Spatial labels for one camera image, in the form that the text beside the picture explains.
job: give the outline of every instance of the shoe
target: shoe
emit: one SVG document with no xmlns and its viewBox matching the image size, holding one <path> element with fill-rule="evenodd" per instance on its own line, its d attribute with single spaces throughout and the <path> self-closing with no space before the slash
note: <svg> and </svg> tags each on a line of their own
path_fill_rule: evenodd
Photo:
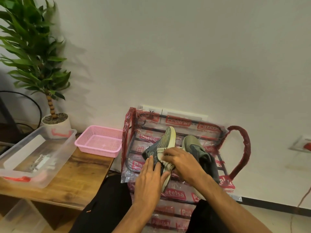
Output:
<svg viewBox="0 0 311 233">
<path fill-rule="evenodd" d="M 220 183 L 215 158 L 205 151 L 195 136 L 186 136 L 183 140 L 182 149 L 192 154 L 203 170 L 210 175 L 217 184 Z M 204 197 L 197 190 L 196 193 L 199 198 L 204 199 Z"/>
<path fill-rule="evenodd" d="M 170 126 L 166 129 L 164 135 L 161 137 L 160 140 L 158 140 L 153 145 L 149 146 L 142 153 L 142 157 L 144 158 L 144 160 L 146 160 L 150 156 L 153 156 L 154 167 L 156 166 L 157 162 L 161 163 L 161 175 L 165 171 L 169 171 L 172 174 L 172 170 L 174 169 L 174 165 L 162 161 L 161 157 L 162 157 L 163 151 L 165 149 L 175 147 L 175 144 L 176 144 L 176 131 L 173 127 Z M 162 186 L 162 192 L 165 191 L 167 185 L 169 184 L 169 180 L 171 179 L 171 174 L 165 180 L 165 182 Z"/>
</svg>

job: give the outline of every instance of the hand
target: hand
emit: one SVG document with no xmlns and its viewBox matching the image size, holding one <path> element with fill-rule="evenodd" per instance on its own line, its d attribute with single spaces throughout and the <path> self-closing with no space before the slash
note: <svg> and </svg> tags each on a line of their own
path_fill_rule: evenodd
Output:
<svg viewBox="0 0 311 233">
<path fill-rule="evenodd" d="M 133 205 L 145 210 L 150 217 L 160 200 L 161 188 L 170 172 L 161 176 L 161 164 L 158 162 L 153 170 L 153 156 L 150 156 L 142 167 L 135 182 L 135 200 Z"/>
<path fill-rule="evenodd" d="M 208 174 L 203 170 L 192 154 L 183 149 L 173 147 L 163 152 L 162 160 L 175 165 L 175 172 L 184 179 L 189 185 L 198 188 Z"/>
</svg>

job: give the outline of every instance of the forearm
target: forearm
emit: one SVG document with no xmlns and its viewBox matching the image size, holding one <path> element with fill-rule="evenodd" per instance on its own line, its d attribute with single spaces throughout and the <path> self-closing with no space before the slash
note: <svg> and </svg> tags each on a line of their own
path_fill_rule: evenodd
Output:
<svg viewBox="0 0 311 233">
<path fill-rule="evenodd" d="M 262 222 L 224 192 L 209 175 L 197 184 L 196 189 L 208 201 L 230 232 L 271 233 Z"/>
<path fill-rule="evenodd" d="M 150 211 L 134 204 L 114 229 L 113 233 L 139 233 L 149 221 L 151 214 Z"/>
</svg>

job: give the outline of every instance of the plant stem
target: plant stem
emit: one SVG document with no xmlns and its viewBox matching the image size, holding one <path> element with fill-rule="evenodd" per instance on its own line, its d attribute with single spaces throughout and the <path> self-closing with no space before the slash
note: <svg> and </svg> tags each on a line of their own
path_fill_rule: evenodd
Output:
<svg viewBox="0 0 311 233">
<path fill-rule="evenodd" d="M 46 95 L 46 98 L 48 100 L 48 104 L 49 104 L 49 107 L 50 107 L 52 118 L 53 119 L 58 118 L 57 114 L 55 113 L 55 108 L 54 108 L 54 105 L 53 105 L 53 102 L 52 102 L 52 97 L 50 95 Z"/>
</svg>

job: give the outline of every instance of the pink basket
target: pink basket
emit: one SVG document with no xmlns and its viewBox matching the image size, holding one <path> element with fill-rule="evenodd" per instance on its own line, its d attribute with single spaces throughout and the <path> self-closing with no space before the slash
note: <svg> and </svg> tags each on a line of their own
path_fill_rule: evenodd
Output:
<svg viewBox="0 0 311 233">
<path fill-rule="evenodd" d="M 118 156 L 122 145 L 122 130 L 101 126 L 89 126 L 76 140 L 80 151 L 108 156 Z"/>
</svg>

